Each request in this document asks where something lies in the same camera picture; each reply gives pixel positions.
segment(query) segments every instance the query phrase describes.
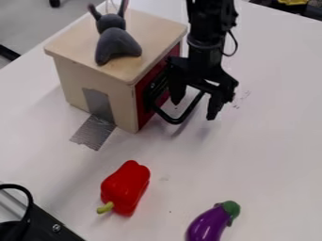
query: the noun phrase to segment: pepper stem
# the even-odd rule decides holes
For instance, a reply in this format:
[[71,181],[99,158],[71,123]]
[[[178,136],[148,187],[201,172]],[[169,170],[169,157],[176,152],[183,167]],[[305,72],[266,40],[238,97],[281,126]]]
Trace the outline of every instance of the pepper stem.
[[113,201],[109,201],[104,206],[98,207],[96,209],[96,212],[97,212],[97,214],[101,215],[101,214],[104,214],[104,213],[107,213],[107,212],[111,211],[113,209],[113,207],[114,207]]

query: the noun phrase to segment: bunny ear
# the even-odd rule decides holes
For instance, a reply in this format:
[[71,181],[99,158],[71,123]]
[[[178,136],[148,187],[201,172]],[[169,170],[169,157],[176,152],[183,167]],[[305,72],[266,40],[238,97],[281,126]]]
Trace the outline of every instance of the bunny ear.
[[118,13],[118,15],[120,17],[124,18],[124,14],[125,14],[125,11],[126,11],[128,5],[129,5],[129,0],[122,0],[121,1],[119,13]]
[[95,8],[95,6],[94,6],[94,5],[89,4],[89,5],[88,5],[88,9],[89,9],[89,12],[91,13],[91,15],[93,15],[93,17],[94,17],[94,19],[95,19],[96,21],[99,21],[99,20],[102,18],[102,14],[101,14],[101,13],[99,13],[99,12],[96,10],[96,8]]

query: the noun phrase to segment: wooden box lid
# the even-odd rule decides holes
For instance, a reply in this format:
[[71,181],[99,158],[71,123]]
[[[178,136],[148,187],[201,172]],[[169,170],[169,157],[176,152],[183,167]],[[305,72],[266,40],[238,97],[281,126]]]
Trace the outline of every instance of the wooden box lid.
[[134,85],[181,40],[186,33],[186,26],[132,9],[127,9],[125,19],[126,30],[142,47],[141,57],[115,58],[102,67],[97,66],[94,55],[99,34],[89,14],[50,41],[45,46],[45,53],[67,58],[126,85]]

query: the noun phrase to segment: white table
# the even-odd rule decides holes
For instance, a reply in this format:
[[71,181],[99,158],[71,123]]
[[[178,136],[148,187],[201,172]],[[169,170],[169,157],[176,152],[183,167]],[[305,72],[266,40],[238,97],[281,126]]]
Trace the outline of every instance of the white table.
[[[184,240],[226,200],[242,213],[223,241],[321,240],[322,23],[248,3],[239,12],[240,49],[224,61],[240,82],[234,104],[215,121],[204,99],[182,126],[154,117],[137,135],[116,129],[98,152],[69,141],[89,115],[65,103],[43,44],[9,64],[0,179],[89,241]],[[147,192],[131,218],[98,217],[101,181],[128,159],[151,169]]]

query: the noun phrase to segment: gray plush toy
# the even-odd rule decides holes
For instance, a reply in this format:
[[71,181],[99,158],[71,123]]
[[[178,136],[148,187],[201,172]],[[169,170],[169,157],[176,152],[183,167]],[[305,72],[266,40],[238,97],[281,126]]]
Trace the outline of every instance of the gray plush toy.
[[126,32],[124,12],[128,0],[122,0],[118,14],[102,15],[89,4],[89,12],[96,20],[96,27],[101,34],[96,46],[95,61],[99,66],[117,56],[141,56],[142,49],[132,36]]

